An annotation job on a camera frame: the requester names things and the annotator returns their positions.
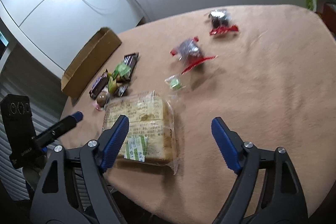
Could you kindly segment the snickers bar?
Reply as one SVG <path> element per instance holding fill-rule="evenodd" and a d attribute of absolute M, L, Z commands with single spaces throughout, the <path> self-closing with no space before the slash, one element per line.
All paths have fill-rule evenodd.
<path fill-rule="evenodd" d="M 108 72 L 105 71 L 93 84 L 91 90 L 89 91 L 90 98 L 95 100 L 101 91 L 107 86 L 109 82 Z"/>

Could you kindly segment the packaged bread slices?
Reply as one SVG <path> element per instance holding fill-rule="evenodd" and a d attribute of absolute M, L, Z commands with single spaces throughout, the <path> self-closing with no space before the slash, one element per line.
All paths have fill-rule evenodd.
<path fill-rule="evenodd" d="M 170 101 L 155 91 L 113 99 L 105 107 L 102 128 L 111 128 L 121 115 L 128 117 L 129 131 L 117 159 L 168 166 L 176 173 L 179 156 Z"/>

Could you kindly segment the round chocolate ball toy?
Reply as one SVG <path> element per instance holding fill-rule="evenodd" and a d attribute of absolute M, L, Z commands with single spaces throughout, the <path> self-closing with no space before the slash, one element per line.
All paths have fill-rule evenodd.
<path fill-rule="evenodd" d="M 105 92 L 105 91 L 101 92 L 93 103 L 95 109 L 98 111 L 103 111 L 105 108 L 105 105 L 109 101 L 109 97 L 110 97 L 110 94 L 108 92 Z"/>

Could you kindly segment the yellow green candy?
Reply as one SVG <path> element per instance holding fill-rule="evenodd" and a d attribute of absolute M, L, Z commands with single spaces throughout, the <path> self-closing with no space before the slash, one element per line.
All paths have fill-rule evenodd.
<path fill-rule="evenodd" d="M 117 86 L 117 82 L 115 79 L 113 79 L 113 77 L 109 77 L 109 81 L 108 81 L 108 92 L 109 94 L 113 94 L 116 90 L 117 90 L 118 86 Z"/>

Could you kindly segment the small dark candy bar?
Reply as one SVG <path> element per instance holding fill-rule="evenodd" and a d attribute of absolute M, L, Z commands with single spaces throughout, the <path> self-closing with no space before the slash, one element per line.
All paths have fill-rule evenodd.
<path fill-rule="evenodd" d="M 113 96 L 116 98 L 122 97 L 127 91 L 128 87 L 129 87 L 128 84 L 124 84 L 124 85 L 117 87 L 116 91 L 113 93 Z"/>

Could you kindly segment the green candy packet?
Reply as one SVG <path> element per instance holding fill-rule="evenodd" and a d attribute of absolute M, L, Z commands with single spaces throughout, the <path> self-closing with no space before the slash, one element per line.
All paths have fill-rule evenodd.
<path fill-rule="evenodd" d="M 131 67 L 124 62 L 121 62 L 115 67 L 112 73 L 112 79 L 119 82 L 130 81 L 130 73 Z"/>

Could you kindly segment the cardboard box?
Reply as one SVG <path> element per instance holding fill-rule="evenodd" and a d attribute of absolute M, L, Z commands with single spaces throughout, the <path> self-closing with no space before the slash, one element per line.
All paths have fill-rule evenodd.
<path fill-rule="evenodd" d="M 110 28 L 100 28 L 64 71 L 61 79 L 62 92 L 68 97 L 79 98 L 91 79 L 121 44 L 119 37 Z"/>

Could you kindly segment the white cabinet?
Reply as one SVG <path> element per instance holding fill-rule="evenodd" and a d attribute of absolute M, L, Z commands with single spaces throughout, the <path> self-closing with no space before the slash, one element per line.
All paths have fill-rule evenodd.
<path fill-rule="evenodd" d="M 1 17 L 17 41 L 56 77 L 62 77 L 102 27 L 119 34 L 143 13 L 133 0 L 1 0 Z"/>

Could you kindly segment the small green candy in clear wrap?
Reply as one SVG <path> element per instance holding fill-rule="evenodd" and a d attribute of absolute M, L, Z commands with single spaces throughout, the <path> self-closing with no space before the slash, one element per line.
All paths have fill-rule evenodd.
<path fill-rule="evenodd" d="M 181 90 L 185 87 L 182 82 L 181 75 L 172 75 L 165 79 L 165 83 L 169 86 L 169 88 L 173 91 Z"/>

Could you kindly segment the red dark snack packet near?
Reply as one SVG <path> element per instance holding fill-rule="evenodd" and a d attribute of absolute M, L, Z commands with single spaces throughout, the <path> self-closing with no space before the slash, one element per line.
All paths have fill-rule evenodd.
<path fill-rule="evenodd" d="M 216 55 L 206 56 L 201 47 L 198 46 L 198 41 L 199 38 L 197 36 L 186 39 L 170 51 L 172 56 L 178 55 L 179 61 L 183 62 L 182 75 L 206 61 L 217 58 Z"/>

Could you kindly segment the red dark snack packet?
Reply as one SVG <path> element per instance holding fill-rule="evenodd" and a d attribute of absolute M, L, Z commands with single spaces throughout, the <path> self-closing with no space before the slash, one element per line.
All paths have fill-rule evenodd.
<path fill-rule="evenodd" d="M 197 36 L 186 39 L 170 51 L 172 56 L 178 55 L 179 61 L 183 62 L 182 75 L 206 61 L 217 58 L 216 55 L 206 56 L 201 47 L 198 46 L 198 41 L 199 38 Z"/>
<path fill-rule="evenodd" d="M 215 9 L 209 12 L 211 21 L 210 36 L 225 35 L 228 33 L 238 33 L 238 26 L 231 23 L 231 15 L 227 9 Z"/>

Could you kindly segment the red dark snack packet far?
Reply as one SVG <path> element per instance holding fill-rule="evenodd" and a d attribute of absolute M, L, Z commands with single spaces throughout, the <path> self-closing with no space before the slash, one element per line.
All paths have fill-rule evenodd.
<path fill-rule="evenodd" d="M 209 12 L 211 21 L 210 36 L 225 35 L 228 33 L 238 33 L 238 26 L 231 23 L 231 15 L 227 9 L 215 9 Z"/>

